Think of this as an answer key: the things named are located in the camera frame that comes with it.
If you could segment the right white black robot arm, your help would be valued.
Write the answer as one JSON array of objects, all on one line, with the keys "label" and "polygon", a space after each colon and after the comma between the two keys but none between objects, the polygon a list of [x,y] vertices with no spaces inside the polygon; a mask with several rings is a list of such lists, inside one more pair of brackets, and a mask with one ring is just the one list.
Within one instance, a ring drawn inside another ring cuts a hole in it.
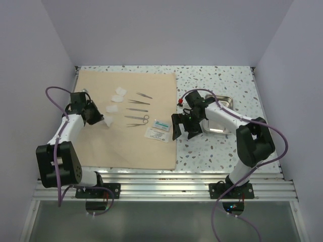
[{"label": "right white black robot arm", "polygon": [[248,186],[251,174],[262,161],[275,152],[276,148],[266,121],[261,117],[250,119],[231,111],[222,105],[215,95],[203,98],[198,90],[185,93],[179,99],[178,106],[182,106],[183,101],[187,102],[189,110],[172,114],[172,139],[181,136],[180,126],[188,133],[188,139],[200,135],[200,124],[203,120],[221,124],[234,134],[238,163],[224,181],[211,185],[210,190],[231,198],[238,197]]}]

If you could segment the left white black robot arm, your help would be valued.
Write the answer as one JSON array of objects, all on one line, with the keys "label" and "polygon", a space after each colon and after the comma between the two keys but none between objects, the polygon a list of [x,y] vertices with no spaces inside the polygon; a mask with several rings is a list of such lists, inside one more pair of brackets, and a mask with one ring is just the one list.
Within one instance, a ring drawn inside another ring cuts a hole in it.
[{"label": "left white black robot arm", "polygon": [[36,148],[40,179],[45,188],[78,185],[87,187],[87,192],[94,198],[104,194],[102,178],[98,172],[82,168],[73,145],[86,125],[101,121],[103,115],[87,92],[70,94],[70,103],[63,109],[57,132],[47,144]]}]

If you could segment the white gauze pad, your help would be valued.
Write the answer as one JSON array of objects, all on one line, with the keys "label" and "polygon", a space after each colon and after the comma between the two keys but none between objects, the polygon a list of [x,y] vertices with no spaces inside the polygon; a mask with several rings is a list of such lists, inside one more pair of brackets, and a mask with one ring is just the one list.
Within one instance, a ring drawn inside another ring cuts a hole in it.
[{"label": "white gauze pad", "polygon": [[125,89],[123,89],[121,87],[118,87],[116,89],[116,94],[119,95],[119,96],[124,97],[127,94],[127,90],[125,90]]},{"label": "white gauze pad", "polygon": [[114,118],[112,116],[104,116],[104,123],[110,127],[114,121]]},{"label": "white gauze pad", "polygon": [[120,95],[113,95],[111,97],[111,101],[112,102],[119,103],[119,102],[123,102],[124,101],[124,98],[123,98],[123,96],[120,96]]},{"label": "white gauze pad", "polygon": [[106,106],[106,112],[107,113],[116,113],[116,112],[118,112],[118,106],[117,105]]}]

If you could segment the steel surgical scissors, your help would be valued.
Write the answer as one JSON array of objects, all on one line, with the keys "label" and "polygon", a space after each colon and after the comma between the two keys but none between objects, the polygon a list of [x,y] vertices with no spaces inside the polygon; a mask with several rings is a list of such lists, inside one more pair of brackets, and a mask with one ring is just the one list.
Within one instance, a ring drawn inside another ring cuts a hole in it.
[{"label": "steel surgical scissors", "polygon": [[136,120],[141,120],[144,124],[147,124],[149,122],[149,115],[145,115],[143,117],[126,115],[125,117],[131,118],[131,119],[136,119]]}]

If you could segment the white printed sachet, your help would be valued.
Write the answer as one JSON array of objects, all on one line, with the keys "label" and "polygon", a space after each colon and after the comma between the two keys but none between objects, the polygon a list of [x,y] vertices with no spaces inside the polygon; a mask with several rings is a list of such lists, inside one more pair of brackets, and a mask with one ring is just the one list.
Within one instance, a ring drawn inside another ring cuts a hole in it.
[{"label": "white printed sachet", "polygon": [[169,142],[169,133],[154,128],[147,128],[144,136],[164,143]]}]

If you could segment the white gauze pad top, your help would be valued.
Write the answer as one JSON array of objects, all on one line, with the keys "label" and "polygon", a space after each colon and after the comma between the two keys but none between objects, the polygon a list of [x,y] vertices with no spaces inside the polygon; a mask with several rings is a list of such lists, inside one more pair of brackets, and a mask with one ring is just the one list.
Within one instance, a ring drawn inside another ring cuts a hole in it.
[{"label": "white gauze pad top", "polygon": [[125,90],[125,89],[123,89],[121,87],[118,87],[116,89],[116,94],[119,95],[119,96],[124,97],[127,94],[127,90]]}]

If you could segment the green white sachet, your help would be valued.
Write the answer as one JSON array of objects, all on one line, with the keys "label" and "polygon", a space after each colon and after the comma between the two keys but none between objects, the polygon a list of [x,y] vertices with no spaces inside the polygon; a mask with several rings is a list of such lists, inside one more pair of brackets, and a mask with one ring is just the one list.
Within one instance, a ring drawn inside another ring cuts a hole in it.
[{"label": "green white sachet", "polygon": [[172,125],[169,124],[169,123],[162,122],[162,121],[156,120],[156,119],[154,120],[153,125],[152,125],[153,128],[156,128],[156,129],[159,129],[159,130],[163,130],[163,131],[166,131],[166,132],[169,132],[170,131],[171,126]]}]

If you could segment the steel tweezers bottom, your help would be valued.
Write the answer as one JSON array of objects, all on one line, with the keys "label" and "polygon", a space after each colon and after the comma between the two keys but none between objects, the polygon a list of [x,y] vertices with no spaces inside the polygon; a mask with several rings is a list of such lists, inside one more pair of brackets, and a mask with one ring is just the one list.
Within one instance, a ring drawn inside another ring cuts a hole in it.
[{"label": "steel tweezers bottom", "polygon": [[144,126],[146,124],[126,124],[126,127],[139,127],[139,126]]}]

